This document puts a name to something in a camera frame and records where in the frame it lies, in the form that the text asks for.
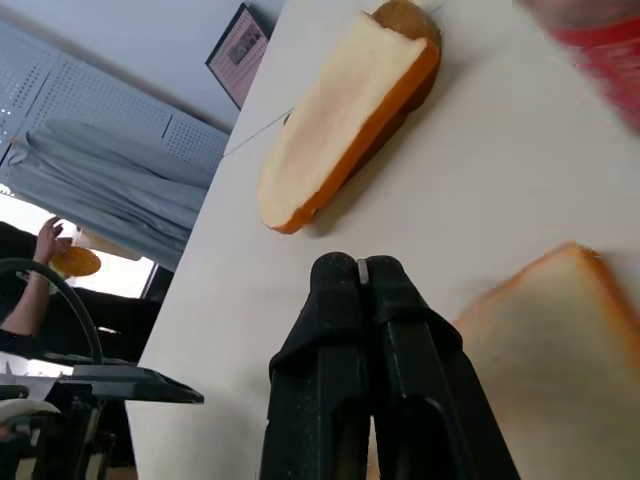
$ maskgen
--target orange object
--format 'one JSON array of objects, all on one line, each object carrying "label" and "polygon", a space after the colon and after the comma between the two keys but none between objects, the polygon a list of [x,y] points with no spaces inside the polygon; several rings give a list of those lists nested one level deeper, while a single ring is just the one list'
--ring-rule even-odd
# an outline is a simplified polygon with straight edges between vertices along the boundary
[{"label": "orange object", "polygon": [[64,254],[54,255],[51,266],[70,277],[86,277],[100,270],[102,262],[91,250],[69,247]]}]

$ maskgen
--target black plastic tongs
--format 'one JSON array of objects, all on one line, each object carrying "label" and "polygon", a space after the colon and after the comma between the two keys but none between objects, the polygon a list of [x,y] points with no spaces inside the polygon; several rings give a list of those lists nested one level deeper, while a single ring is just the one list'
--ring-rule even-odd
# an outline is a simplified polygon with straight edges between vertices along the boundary
[{"label": "black plastic tongs", "polygon": [[371,417],[384,480],[519,479],[460,334],[395,258],[319,258],[269,368],[261,480],[364,480]]}]

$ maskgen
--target sliced bread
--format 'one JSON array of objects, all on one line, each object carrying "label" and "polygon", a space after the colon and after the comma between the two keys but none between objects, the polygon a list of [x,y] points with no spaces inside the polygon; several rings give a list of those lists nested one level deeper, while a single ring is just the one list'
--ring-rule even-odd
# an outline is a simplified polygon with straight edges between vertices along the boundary
[{"label": "sliced bread", "polygon": [[359,14],[269,153],[263,222],[281,233],[308,223],[424,102],[439,64],[438,29],[413,3]]},{"label": "sliced bread", "polygon": [[640,473],[640,336],[599,255],[568,244],[456,323],[523,480]]}]

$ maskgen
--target framed picture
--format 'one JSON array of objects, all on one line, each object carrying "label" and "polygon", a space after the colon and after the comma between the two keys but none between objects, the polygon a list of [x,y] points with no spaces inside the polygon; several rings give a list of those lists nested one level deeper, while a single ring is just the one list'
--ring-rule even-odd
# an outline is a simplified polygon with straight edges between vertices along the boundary
[{"label": "framed picture", "polygon": [[206,65],[238,108],[242,108],[269,45],[269,36],[243,3]]}]

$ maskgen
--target bread roll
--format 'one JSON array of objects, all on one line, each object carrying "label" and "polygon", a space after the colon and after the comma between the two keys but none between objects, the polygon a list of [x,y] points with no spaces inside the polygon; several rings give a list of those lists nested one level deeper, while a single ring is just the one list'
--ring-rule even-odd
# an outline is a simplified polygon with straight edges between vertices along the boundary
[{"label": "bread roll", "polygon": [[400,128],[431,91],[440,44],[436,25],[408,1],[357,16],[269,153],[258,186],[269,228],[307,224]]}]

